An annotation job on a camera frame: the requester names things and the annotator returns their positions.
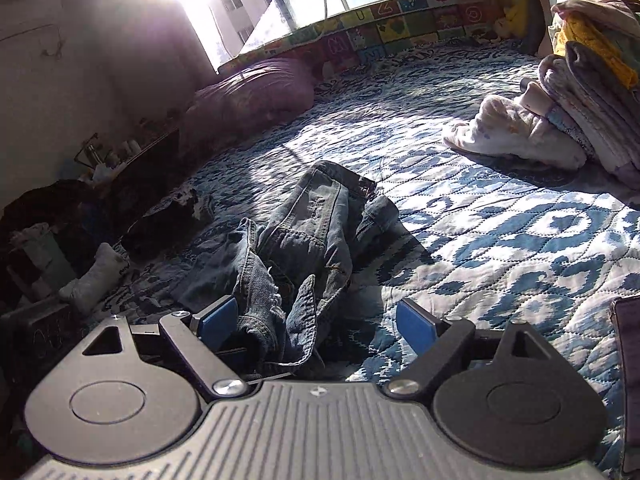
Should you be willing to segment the blue denim jacket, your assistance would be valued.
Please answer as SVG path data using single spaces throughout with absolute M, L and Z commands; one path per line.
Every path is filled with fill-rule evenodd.
M 239 317 L 225 346 L 244 350 L 242 372 L 297 372 L 328 336 L 355 264 L 397 222 L 375 182 L 317 162 L 266 223 L 243 219 L 216 238 L 171 296 L 192 312 L 233 296 Z

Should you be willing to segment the stack of folded clothes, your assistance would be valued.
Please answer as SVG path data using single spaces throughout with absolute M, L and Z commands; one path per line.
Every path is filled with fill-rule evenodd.
M 580 157 L 639 186 L 639 0 L 526 0 L 521 50 L 540 58 L 523 107 Z

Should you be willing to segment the black folded clothes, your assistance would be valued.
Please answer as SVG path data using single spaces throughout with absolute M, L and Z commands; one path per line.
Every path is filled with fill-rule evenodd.
M 134 222 L 120 244 L 131 260 L 154 259 L 190 240 L 212 221 L 212 217 L 210 198 L 191 190 L 172 200 L 165 208 Z

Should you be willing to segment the blue white patterned quilt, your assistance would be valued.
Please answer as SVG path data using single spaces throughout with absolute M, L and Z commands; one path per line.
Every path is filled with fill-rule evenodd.
M 316 162 L 375 182 L 397 207 L 388 239 L 357 263 L 329 335 L 303 378 L 386 382 L 413 351 L 396 327 L 411 298 L 437 316 L 498 330 L 521 318 L 592 385 L 608 410 L 594 461 L 622 474 L 623 378 L 611 304 L 639 291 L 639 196 L 596 165 L 566 172 L 465 156 L 442 138 L 485 96 L 513 98 L 538 63 L 508 44 L 407 51 L 322 84 L 314 107 L 258 142 L 209 159 L 186 181 L 205 224 L 135 264 L 90 312 L 136 324 L 172 311 L 172 293 L 243 219 L 257 224 Z

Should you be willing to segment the white baby garment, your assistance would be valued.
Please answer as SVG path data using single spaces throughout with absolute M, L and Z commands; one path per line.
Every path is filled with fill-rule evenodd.
M 585 165 L 585 150 L 566 133 L 517 102 L 488 94 L 469 122 L 455 122 L 444 133 L 454 150 L 486 156 L 516 156 L 575 171 Z

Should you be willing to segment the yellow plush toy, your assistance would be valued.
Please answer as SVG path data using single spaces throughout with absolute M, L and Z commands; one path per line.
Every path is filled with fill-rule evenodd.
M 494 31 L 501 39 L 523 39 L 527 32 L 530 0 L 494 0 L 502 4 L 503 17 L 494 23 Z

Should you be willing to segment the pink pillow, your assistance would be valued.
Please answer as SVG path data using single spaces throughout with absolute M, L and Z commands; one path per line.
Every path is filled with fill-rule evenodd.
M 292 122 L 314 105 L 314 77 L 295 58 L 270 58 L 194 93 L 180 150 L 233 143 Z

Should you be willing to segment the white rolled quilted cloth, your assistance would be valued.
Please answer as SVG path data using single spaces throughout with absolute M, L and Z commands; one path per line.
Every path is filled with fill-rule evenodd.
M 58 298 L 88 315 L 112 290 L 129 268 L 129 261 L 107 243 L 96 251 L 94 263 L 86 274 L 74 278 L 58 291 Z

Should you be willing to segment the black smartphone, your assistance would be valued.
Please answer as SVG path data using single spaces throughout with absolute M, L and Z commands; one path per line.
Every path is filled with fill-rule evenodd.
M 622 471 L 628 479 L 639 478 L 640 434 L 640 307 L 639 297 L 612 302 L 612 320 L 620 354 L 624 388 L 624 449 Z

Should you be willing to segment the colourful alphabet foam mat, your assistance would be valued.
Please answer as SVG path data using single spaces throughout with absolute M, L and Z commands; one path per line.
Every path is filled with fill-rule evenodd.
M 495 19 L 487 1 L 383 0 L 250 47 L 222 64 L 218 73 L 230 76 L 268 58 L 295 58 L 317 76 L 329 77 L 414 47 L 465 37 L 479 40 Z

